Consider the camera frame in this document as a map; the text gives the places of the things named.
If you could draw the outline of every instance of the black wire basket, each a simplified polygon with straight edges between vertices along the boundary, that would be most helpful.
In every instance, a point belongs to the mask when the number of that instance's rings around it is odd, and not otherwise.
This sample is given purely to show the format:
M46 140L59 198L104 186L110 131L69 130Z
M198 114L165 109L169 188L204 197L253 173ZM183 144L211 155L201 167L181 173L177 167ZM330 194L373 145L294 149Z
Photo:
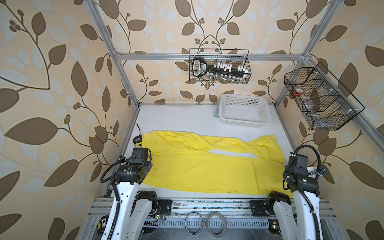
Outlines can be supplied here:
M324 75L337 80L333 86ZM311 130L338 130L365 107L324 65L299 68L284 75L284 84Z
M210 83L247 84L251 77L249 50L243 49L201 49L189 50L189 81Z

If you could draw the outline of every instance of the yellow fabric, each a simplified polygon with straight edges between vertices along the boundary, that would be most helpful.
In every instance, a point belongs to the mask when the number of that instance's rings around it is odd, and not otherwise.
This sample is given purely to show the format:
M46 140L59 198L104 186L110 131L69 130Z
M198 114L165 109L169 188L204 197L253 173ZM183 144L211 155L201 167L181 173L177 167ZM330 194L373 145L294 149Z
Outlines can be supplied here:
M144 183L167 189L266 195L283 190L285 158L274 135L249 142L233 137L200 136L190 132L143 134L142 146L152 151L153 167ZM260 158L210 153L219 149L252 152Z

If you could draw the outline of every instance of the white plastic basket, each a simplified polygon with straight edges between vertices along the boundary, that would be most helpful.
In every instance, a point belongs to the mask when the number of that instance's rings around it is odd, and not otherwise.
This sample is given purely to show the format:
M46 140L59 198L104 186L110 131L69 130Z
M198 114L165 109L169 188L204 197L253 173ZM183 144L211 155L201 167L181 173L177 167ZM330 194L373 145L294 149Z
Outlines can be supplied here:
M219 117L224 124L263 127L271 123L271 113L265 98L239 94L223 94Z

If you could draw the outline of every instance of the floral wallpaper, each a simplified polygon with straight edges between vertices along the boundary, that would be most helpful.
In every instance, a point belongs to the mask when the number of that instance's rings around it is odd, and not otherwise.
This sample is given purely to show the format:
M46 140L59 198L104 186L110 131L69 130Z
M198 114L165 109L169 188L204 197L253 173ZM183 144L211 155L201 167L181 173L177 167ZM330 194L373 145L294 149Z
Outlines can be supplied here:
M0 239L74 240L134 107L81 1L0 0L0 24Z
M330 0L96 0L122 53L301 53Z
M181 61L127 60L126 72L142 103L216 103L222 94L263 96L274 102L283 88L284 73L292 61L250 61L248 84L223 84L189 79L188 64Z
M363 103L361 113L384 133L384 2L346 0L312 57L323 63ZM384 157L351 121L337 131L311 131L292 96L279 107L296 146L310 144L329 173L320 178L351 240L384 239ZM309 164L316 166L314 155Z

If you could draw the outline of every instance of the white work surface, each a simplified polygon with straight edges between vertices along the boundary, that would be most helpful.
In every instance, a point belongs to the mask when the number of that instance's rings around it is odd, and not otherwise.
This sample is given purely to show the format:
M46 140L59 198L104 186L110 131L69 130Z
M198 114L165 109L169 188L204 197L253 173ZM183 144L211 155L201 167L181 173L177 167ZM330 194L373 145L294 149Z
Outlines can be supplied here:
M141 134L156 130L171 130L182 132L194 132L199 135L217 136L217 137L236 137L245 142L254 140L260 136L274 134L279 142L286 161L292 147L288 141L285 131L279 121L273 105L269 105L272 121L269 125L262 128L240 127L233 125L224 125L220 118L214 117L216 105L142 105L137 117L137 123L141 129ZM125 153L130 157L135 147L133 138L139 135L139 129L135 126L131 139ZM227 151L213 150L213 153L257 157L252 153L233 153ZM185 192L159 187L152 187L141 184L140 190L156 191L157 197L166 198L257 198L265 195L245 195L245 194L209 194L198 192Z

